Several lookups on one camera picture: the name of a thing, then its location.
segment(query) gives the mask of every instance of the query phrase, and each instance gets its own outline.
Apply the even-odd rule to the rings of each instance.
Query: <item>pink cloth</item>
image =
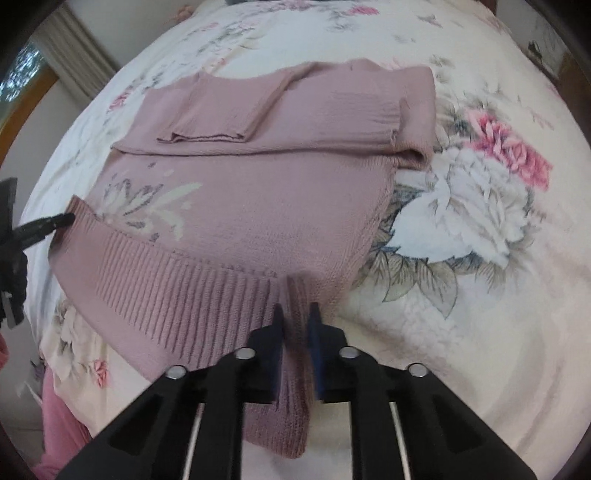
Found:
[[[43,381],[43,438],[45,453],[33,473],[39,480],[53,480],[62,468],[90,442],[84,425],[75,419],[53,388],[53,373],[48,368]]]
[[[214,364],[284,306],[278,402],[249,406],[246,440],[304,452],[313,397],[311,301],[348,291],[397,167],[426,168],[427,67],[303,64],[256,79],[204,73],[148,92],[50,262],[78,312],[150,380]]]

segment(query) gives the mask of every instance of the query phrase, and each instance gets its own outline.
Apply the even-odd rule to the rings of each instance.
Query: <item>ribbed hem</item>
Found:
[[[248,406],[245,439],[289,458],[302,455],[311,402],[303,281],[215,264],[131,237],[101,222],[78,197],[68,211],[76,221],[54,238],[53,272],[78,312],[151,381],[170,365],[215,364],[244,346],[251,330],[271,323],[275,303],[284,305],[290,323],[279,400]]]

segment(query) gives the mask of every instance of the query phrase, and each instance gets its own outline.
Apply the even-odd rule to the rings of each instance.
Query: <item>pink flower print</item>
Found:
[[[96,375],[96,384],[99,388],[107,386],[107,362],[105,360],[95,360],[92,362],[92,368]]]
[[[379,15],[379,10],[374,7],[367,7],[365,5],[355,5],[349,8],[345,15]]]
[[[134,88],[129,85],[124,91],[123,93],[121,93],[120,95],[117,96],[117,98],[115,98],[115,100],[113,100],[111,102],[111,104],[109,105],[109,109],[107,110],[108,112],[112,112],[115,109],[118,109],[122,106],[125,105],[125,101],[127,100],[127,97],[129,97],[131,95],[131,92],[134,91]]]
[[[527,185],[548,190],[552,165],[515,135],[509,125],[480,110],[468,111],[467,117],[478,136],[467,143],[470,148],[497,159]]]

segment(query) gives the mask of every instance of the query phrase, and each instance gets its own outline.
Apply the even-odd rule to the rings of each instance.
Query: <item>wall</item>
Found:
[[[0,180],[18,178],[15,223],[51,154],[79,114],[80,108],[64,86],[57,82],[17,135],[0,167]],[[24,395],[22,399],[17,396],[17,388],[30,372],[29,360],[38,358],[31,329],[28,323],[14,330],[8,330],[4,325],[1,333],[7,341],[11,357],[0,372],[0,420],[8,427],[36,428],[40,425],[37,404],[30,395]]]
[[[67,0],[96,41],[119,67],[174,25],[183,5],[199,0]]]
[[[525,0],[498,0],[496,16],[509,27],[521,48],[535,41],[545,64],[558,75],[567,48],[544,17]]]

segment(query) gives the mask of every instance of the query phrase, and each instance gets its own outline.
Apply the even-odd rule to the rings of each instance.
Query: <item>window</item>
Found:
[[[0,125],[14,106],[23,89],[44,66],[41,53],[32,43],[27,43],[0,83]]]

